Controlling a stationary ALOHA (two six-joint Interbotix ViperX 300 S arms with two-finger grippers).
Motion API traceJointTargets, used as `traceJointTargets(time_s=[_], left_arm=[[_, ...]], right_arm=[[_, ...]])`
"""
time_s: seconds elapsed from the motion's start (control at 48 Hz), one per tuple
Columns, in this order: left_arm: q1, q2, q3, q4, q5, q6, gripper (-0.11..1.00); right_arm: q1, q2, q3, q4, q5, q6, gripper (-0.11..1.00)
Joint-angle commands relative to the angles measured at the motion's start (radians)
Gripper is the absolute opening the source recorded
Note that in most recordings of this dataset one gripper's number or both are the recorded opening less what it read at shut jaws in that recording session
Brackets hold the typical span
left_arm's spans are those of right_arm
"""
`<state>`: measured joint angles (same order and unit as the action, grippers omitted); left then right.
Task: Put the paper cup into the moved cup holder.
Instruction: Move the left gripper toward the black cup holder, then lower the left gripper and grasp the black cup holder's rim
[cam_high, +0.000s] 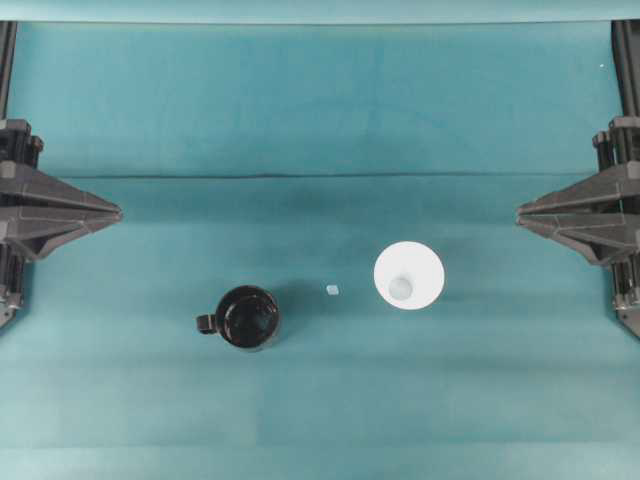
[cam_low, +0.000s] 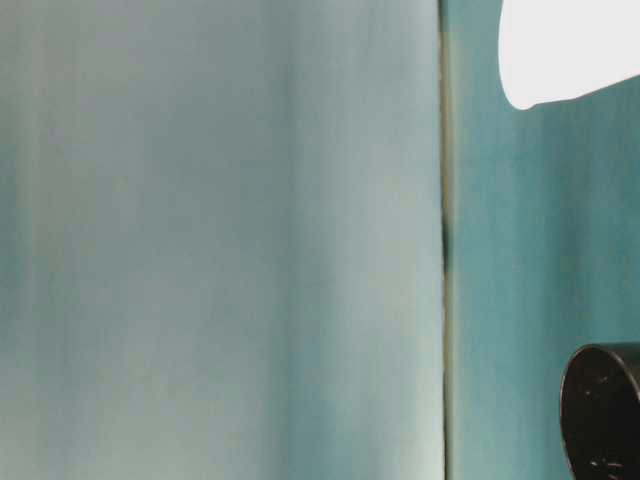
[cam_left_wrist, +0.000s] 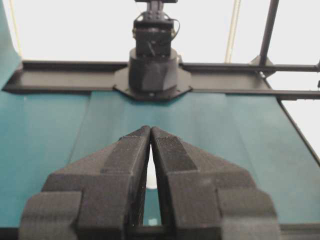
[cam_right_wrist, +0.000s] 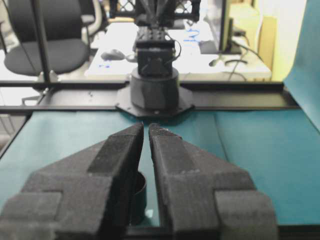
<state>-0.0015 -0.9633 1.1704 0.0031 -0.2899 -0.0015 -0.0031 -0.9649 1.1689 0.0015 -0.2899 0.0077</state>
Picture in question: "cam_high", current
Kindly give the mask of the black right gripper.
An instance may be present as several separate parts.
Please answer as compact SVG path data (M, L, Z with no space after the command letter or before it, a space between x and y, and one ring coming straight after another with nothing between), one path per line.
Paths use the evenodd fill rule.
M517 209L517 224L610 265L617 320L639 335L639 119L616 117L593 138L599 173ZM607 214L540 215L604 204Z

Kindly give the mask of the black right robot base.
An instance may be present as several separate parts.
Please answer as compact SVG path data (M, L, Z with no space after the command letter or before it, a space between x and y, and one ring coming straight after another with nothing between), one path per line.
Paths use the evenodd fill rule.
M611 22L611 45L622 111L639 116L639 24L638 19Z

